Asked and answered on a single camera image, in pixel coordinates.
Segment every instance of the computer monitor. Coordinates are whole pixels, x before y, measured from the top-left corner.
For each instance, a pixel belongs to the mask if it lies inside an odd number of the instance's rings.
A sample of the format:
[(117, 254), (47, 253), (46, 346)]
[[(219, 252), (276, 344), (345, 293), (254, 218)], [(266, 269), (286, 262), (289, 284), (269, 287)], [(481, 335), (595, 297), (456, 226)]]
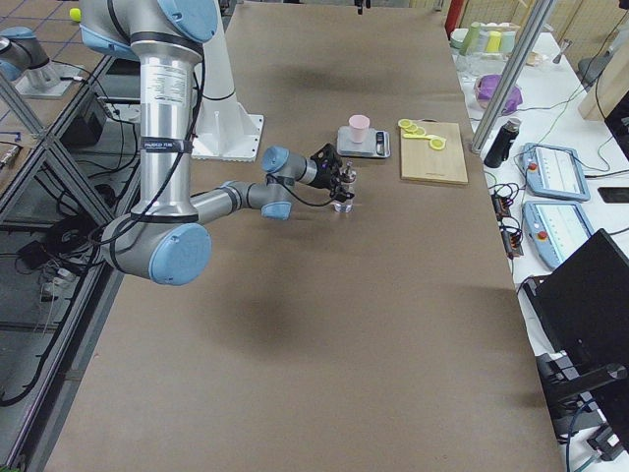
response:
[[(535, 298), (548, 339), (581, 375), (612, 363), (629, 368), (629, 260), (604, 230), (549, 275)], [(629, 450), (629, 380), (591, 394)]]

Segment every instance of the purple cloth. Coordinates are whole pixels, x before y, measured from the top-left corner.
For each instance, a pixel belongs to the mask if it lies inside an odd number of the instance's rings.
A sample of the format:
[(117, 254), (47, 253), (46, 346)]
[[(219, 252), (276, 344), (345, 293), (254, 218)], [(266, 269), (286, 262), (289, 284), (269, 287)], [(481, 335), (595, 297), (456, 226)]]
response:
[[(489, 104), (489, 101), (493, 97), (493, 93), (495, 92), (496, 87), (498, 87), (498, 83), (500, 82), (500, 75), (493, 74), (490, 76), (482, 76), (480, 77), (475, 85), (476, 90), (476, 100), (479, 102), (479, 105), (482, 108), (486, 108)], [(509, 93), (509, 97), (507, 98), (506, 103), (504, 104), (504, 109), (502, 110), (503, 115), (510, 115), (514, 111), (518, 109), (518, 106), (522, 104), (522, 92), (518, 86), (515, 86), (511, 93)]]

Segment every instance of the wooden cutting board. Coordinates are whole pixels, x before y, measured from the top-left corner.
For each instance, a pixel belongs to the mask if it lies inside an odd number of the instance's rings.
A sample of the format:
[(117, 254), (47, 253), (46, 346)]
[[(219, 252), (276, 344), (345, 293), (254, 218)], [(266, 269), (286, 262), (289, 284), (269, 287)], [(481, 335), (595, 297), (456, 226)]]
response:
[(461, 133), (457, 123), (433, 123), (414, 121), (429, 135), (445, 138), (443, 150), (434, 150), (426, 140), (403, 138), (405, 131), (400, 129), (400, 152), (402, 179), (448, 184), (467, 184), (468, 172), (465, 167)]

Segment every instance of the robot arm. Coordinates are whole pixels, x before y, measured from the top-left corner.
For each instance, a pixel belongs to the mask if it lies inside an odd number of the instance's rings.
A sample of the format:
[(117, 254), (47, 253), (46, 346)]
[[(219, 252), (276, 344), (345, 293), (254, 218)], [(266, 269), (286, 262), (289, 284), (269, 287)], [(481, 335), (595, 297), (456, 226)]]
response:
[(13, 27), (0, 31), (0, 72), (15, 81), (25, 71), (36, 89), (46, 90), (59, 84), (59, 75), (30, 29)]
[(194, 68), (216, 32), (214, 0), (82, 0), (84, 43), (141, 63), (141, 196), (130, 214), (112, 221), (97, 244), (125, 273), (182, 285), (204, 269), (211, 240), (201, 224), (241, 208), (287, 219), (292, 188), (302, 182), (345, 200), (342, 162), (328, 145), (310, 160), (283, 147), (264, 154), (264, 184), (227, 182), (190, 198)]

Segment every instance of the white table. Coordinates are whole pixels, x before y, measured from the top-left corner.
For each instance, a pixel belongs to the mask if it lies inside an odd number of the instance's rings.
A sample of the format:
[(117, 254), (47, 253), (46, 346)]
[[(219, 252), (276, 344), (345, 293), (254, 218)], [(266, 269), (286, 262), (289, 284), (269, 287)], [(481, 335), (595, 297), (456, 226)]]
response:
[[(537, 67), (525, 66), (522, 71), (517, 81), (518, 86), (522, 89), (524, 99), (524, 103), (520, 105), (520, 108), (550, 107), (567, 100), (573, 92), (582, 90), (579, 79), (565, 57), (561, 58), (559, 64), (551, 62), (552, 58), (559, 52), (559, 48), (550, 33), (545, 32), (540, 35), (534, 51), (547, 56), (547, 60)], [(459, 82), (465, 94), (471, 124), (473, 129), (476, 130), (479, 120), (483, 116), (483, 109), (477, 103), (474, 95), (475, 80), (476, 77), (469, 73), (459, 74)], [(587, 166), (604, 170), (606, 165), (600, 160), (598, 149), (600, 145), (609, 140), (611, 133), (603, 122), (586, 121), (581, 117), (577, 108), (585, 96), (586, 93), (581, 91), (575, 99), (567, 104), (565, 112), (557, 120), (552, 132), (547, 135), (543, 143), (574, 148), (577, 150), (580, 160)], [(564, 105), (562, 104), (550, 110), (517, 111), (508, 117), (498, 118), (494, 130), (480, 155), (481, 159), (485, 158), (498, 129), (510, 117), (519, 118), (522, 121), (522, 126), (520, 134), (511, 148), (509, 159), (499, 168), (486, 168), (486, 171), (495, 176), (499, 183), (516, 182), (522, 187), (524, 185), (524, 177), (516, 167), (513, 156), (522, 152), (525, 143), (538, 143), (546, 135), (553, 121), (563, 109)], [(609, 163), (610, 170), (607, 172), (629, 168), (627, 158), (614, 139), (606, 143), (600, 150), (600, 153)], [(587, 168), (584, 168), (584, 171), (586, 175), (606, 173)], [(489, 175), (487, 175), (487, 184), (489, 186), (494, 184), (493, 178)], [(615, 177), (588, 180), (588, 187), (592, 197), (588, 202), (583, 203), (582, 207), (595, 230), (604, 228), (608, 232), (613, 232), (629, 226), (629, 205), (606, 204), (600, 198), (597, 188), (610, 186), (629, 186), (629, 173)], [(528, 192), (524, 198), (520, 194), (515, 204), (510, 208), (512, 214), (517, 216), (520, 222), (522, 222), (522, 201), (525, 202), (527, 200), (546, 199), (533, 196)], [(629, 254), (629, 231), (614, 236), (613, 239), (625, 254)], [(528, 235), (524, 236), (522, 246), (524, 256), (516, 258), (513, 264), (513, 281), (516, 286), (519, 286), (530, 275), (550, 273), (548, 267), (539, 258)], [(543, 333), (542, 326), (526, 295), (521, 293), (519, 298), (535, 354), (540, 355), (544, 352), (552, 352), (553, 349)], [(592, 449), (587, 445), (585, 439), (594, 430), (584, 430), (573, 438), (570, 445), (571, 470), (574, 471), (578, 468), (592, 454)], [(591, 472), (627, 471), (629, 470), (629, 454), (623, 452), (613, 462), (594, 463), (587, 470)]]

